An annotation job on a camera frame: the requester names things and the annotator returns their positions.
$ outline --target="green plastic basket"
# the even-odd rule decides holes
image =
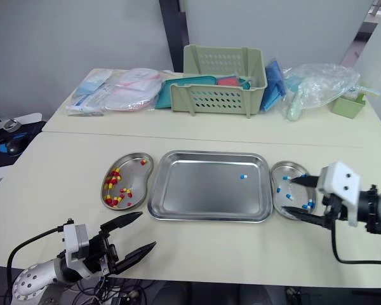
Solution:
[[[258,113],[267,87],[262,52],[256,48],[212,48],[188,45],[184,48],[184,77],[237,74],[252,80],[251,88],[217,85],[171,85],[173,111]]]
[[[365,104],[364,94],[359,94],[356,100],[339,97],[335,99],[331,111],[346,118],[354,119]]]

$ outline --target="cable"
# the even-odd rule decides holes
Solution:
[[[336,222],[332,221],[331,223],[331,247],[333,249],[333,254],[336,257],[336,260],[338,262],[341,262],[342,264],[374,264],[374,265],[381,265],[381,261],[345,261],[343,259],[340,259],[340,257],[337,254],[337,247],[336,247]]]
[[[52,234],[52,233],[55,233],[55,232],[60,232],[61,230],[63,230],[63,226],[60,226],[60,227],[56,227],[54,229],[51,229],[47,232],[44,232],[40,235],[37,235],[21,244],[19,244],[17,247],[14,248],[13,251],[11,251],[10,253],[10,256],[8,257],[8,260],[7,260],[7,270],[6,270],[6,273],[7,273],[7,289],[8,289],[8,294],[9,294],[9,299],[10,299],[10,303],[11,303],[11,298],[12,298],[12,290],[13,290],[13,284],[12,284],[12,276],[11,276],[11,265],[13,264],[13,259],[14,259],[14,256],[15,254],[17,253],[17,251],[19,251],[22,247],[25,247],[26,245],[32,243],[33,241],[36,241],[36,240],[39,240],[40,238],[42,237],[45,237],[49,234]]]
[[[17,274],[17,276],[14,278],[14,280],[13,280],[12,283],[11,283],[11,287],[14,285],[15,280],[20,276],[21,272],[23,272],[23,271],[20,271],[20,272]],[[6,305],[7,295],[8,295],[8,288],[6,289],[6,292],[5,292],[4,295],[3,295],[3,298],[4,298],[4,299],[3,299],[3,305]]]

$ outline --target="stainless steel tray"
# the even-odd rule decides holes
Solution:
[[[154,167],[152,158],[144,152],[134,152],[121,157],[107,171],[101,188],[102,203],[112,210],[122,211],[138,206],[143,202],[147,195],[147,181]],[[117,180],[117,184],[109,189],[107,180],[112,177],[111,173],[120,168],[121,180]],[[131,197],[125,192],[124,198],[117,204],[117,207],[111,207],[106,203],[107,195],[113,200],[119,197],[121,189],[129,189]]]
[[[262,222],[272,212],[268,164],[257,154],[171,151],[148,209],[157,219]]]
[[[314,213],[317,206],[315,189],[290,183],[290,179],[302,175],[309,175],[309,172],[303,166],[291,161],[278,162],[271,169],[274,207],[281,215],[293,220],[298,219],[282,207],[302,208],[302,205],[306,205],[309,200],[312,200],[314,208],[308,211]],[[286,194],[292,195],[292,199],[288,199]]]

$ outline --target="plastic bag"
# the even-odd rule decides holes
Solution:
[[[155,101],[161,89],[162,79],[158,71],[137,68],[118,78],[114,91],[105,101],[105,108],[117,111],[136,111]]]
[[[321,107],[343,95],[360,79],[354,69],[336,64],[304,64],[284,71],[288,94],[283,103],[290,121],[303,109]]]
[[[161,85],[158,71],[152,69],[98,70],[77,87],[66,107],[67,114],[101,116],[107,110],[137,111],[150,107]]]

